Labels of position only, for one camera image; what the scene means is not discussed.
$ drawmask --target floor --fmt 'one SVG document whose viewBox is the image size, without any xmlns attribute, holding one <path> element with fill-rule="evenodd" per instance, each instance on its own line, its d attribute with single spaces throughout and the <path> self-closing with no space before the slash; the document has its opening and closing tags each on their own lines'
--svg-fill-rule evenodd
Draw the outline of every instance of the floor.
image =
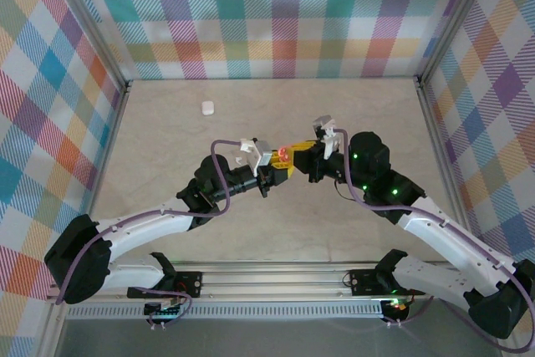
<svg viewBox="0 0 535 357">
<path fill-rule="evenodd" d="M 206 117 L 201 102 L 208 99 L 216 113 Z M 257 137 L 276 148 L 314 138 L 312 121 L 326 114 L 350 135 L 375 131 L 390 148 L 392 166 L 451 211 L 411 79 L 167 80 L 134 83 L 92 218 L 173 197 L 215 139 Z M 235 167 L 235 151 L 219 151 Z M 233 197 L 224 217 L 133 253 L 160 251 L 172 261 L 378 261 L 392 248 L 441 259 L 416 237 L 342 199 L 332 180 L 312 185 L 296 172 L 267 199 L 258 191 Z"/>
</svg>

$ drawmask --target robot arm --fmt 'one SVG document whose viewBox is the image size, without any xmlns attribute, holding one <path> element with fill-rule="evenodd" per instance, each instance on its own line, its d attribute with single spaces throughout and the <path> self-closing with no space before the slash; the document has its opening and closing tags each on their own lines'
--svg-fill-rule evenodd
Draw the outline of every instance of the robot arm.
<svg viewBox="0 0 535 357">
<path fill-rule="evenodd" d="M 323 116 L 314 121 L 313 127 L 317 140 L 279 151 L 271 151 L 263 141 L 242 140 L 241 149 L 249 154 L 248 165 L 234 170 L 229 169 L 224 157 L 208 156 L 184 190 L 150 210 L 100 222 L 93 222 L 87 215 L 76 217 L 45 257 L 56 283 L 59 286 L 65 281 L 69 283 L 64 300 L 79 303 L 104 288 L 127 287 L 128 296 L 133 298 L 146 297 L 134 287 L 176 291 L 177 273 L 163 254 L 153 253 L 136 263 L 121 261 L 121 256 L 159 237 L 199 227 L 220 213 L 217 202 L 226 196 L 216 161 L 230 196 L 256 187 L 265 197 L 272 186 L 286 181 L 297 168 L 308 174 L 312 183 L 326 176 L 339 183 L 352 183 L 364 191 L 368 206 L 392 207 L 374 212 L 432 246 L 458 271 L 423 263 L 405 252 L 392 250 L 375 269 L 382 288 L 388 293 L 415 289 L 435 295 L 468 311 L 489 334 L 506 338 L 527 304 L 502 268 L 514 274 L 533 299 L 535 265 L 528 260 L 515 264 L 444 214 L 414 182 L 390 168 L 390 151 L 376 134 L 362 132 L 352 137 L 346 149 L 351 176 L 347 180 L 334 121 L 330 116 Z M 431 214 L 441 220 L 432 219 Z M 488 250 L 495 262 L 481 255 L 477 247 Z M 84 248 L 87 250 L 76 268 L 70 269 L 69 278 L 69 268 Z"/>
</svg>

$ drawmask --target beige floor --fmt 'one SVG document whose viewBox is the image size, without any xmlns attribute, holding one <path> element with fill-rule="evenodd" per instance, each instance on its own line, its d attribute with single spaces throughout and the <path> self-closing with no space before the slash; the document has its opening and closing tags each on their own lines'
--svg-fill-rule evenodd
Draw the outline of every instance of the beige floor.
<svg viewBox="0 0 535 357">
<path fill-rule="evenodd" d="M 205 117 L 200 107 L 207 99 L 216 113 Z M 411 79 L 140 81 L 93 218 L 121 216 L 174 196 L 214 139 L 257 137 L 278 147 L 313 138 L 312 121 L 326 114 L 351 135 L 379 134 L 392 166 L 450 211 Z M 233 159 L 231 149 L 220 151 Z M 347 188 L 342 192 L 347 195 Z M 332 180 L 312 185 L 296 172 L 267 199 L 258 191 L 234 197 L 224 217 L 135 254 L 161 251 L 175 261 L 377 261 L 391 248 L 440 259 L 416 237 L 340 198 Z"/>
</svg>

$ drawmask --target small white cube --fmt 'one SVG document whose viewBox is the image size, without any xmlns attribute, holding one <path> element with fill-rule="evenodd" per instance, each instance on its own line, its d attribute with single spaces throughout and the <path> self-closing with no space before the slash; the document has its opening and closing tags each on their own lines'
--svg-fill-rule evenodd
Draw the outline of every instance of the small white cube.
<svg viewBox="0 0 535 357">
<path fill-rule="evenodd" d="M 214 103 L 211 100 L 205 100 L 202 103 L 202 114 L 205 116 L 213 115 L 214 114 Z"/>
</svg>

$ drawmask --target plaid wall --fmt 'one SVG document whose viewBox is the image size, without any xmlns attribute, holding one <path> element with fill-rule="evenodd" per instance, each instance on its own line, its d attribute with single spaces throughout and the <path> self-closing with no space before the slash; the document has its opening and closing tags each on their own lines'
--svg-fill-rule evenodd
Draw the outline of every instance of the plaid wall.
<svg viewBox="0 0 535 357">
<path fill-rule="evenodd" d="M 134 79 L 412 76 L 455 2 L 86 0 Z"/>
<path fill-rule="evenodd" d="M 473 232 L 535 261 L 535 0 L 476 0 L 430 91 Z"/>
<path fill-rule="evenodd" d="M 0 356 L 33 345 L 43 256 L 84 212 L 119 90 L 64 0 L 0 0 Z"/>
</svg>

